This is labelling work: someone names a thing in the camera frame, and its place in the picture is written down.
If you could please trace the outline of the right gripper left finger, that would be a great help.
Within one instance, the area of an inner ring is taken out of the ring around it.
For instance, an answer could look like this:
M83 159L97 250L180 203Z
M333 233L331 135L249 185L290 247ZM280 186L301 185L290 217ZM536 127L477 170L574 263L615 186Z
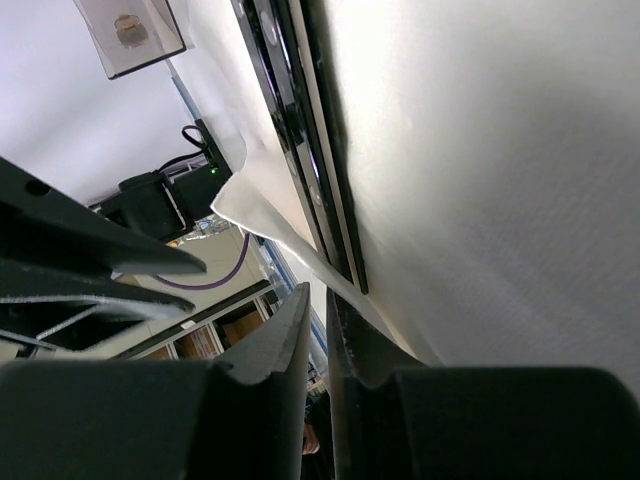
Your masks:
M14 361L5 479L296 479L310 287L211 360Z

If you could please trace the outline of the black handled steel fork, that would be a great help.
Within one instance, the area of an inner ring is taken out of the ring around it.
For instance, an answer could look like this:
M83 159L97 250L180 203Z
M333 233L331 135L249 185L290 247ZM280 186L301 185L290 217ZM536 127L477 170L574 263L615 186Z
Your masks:
M312 239L332 264L343 258L317 128L286 1L233 1L241 35L302 204Z

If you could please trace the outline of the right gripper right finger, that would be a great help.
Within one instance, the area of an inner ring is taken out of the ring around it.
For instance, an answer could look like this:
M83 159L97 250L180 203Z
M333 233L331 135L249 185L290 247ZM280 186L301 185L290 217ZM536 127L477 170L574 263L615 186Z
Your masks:
M594 368L430 367L327 296L340 479L635 479L639 408Z

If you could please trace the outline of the white paper napkin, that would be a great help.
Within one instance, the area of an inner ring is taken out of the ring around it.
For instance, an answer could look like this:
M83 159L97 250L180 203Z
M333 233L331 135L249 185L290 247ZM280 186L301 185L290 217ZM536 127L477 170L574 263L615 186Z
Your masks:
M305 1L367 319L421 361L639 387L639 5Z

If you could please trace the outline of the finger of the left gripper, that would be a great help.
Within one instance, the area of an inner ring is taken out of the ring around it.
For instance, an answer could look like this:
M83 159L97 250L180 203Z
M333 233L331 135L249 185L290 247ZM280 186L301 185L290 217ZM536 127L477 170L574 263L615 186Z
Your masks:
M3 259L1 338L49 350L86 350L132 328L194 310L180 297Z
M117 272L206 271L197 257L105 219L6 159L1 160L1 207L46 240Z

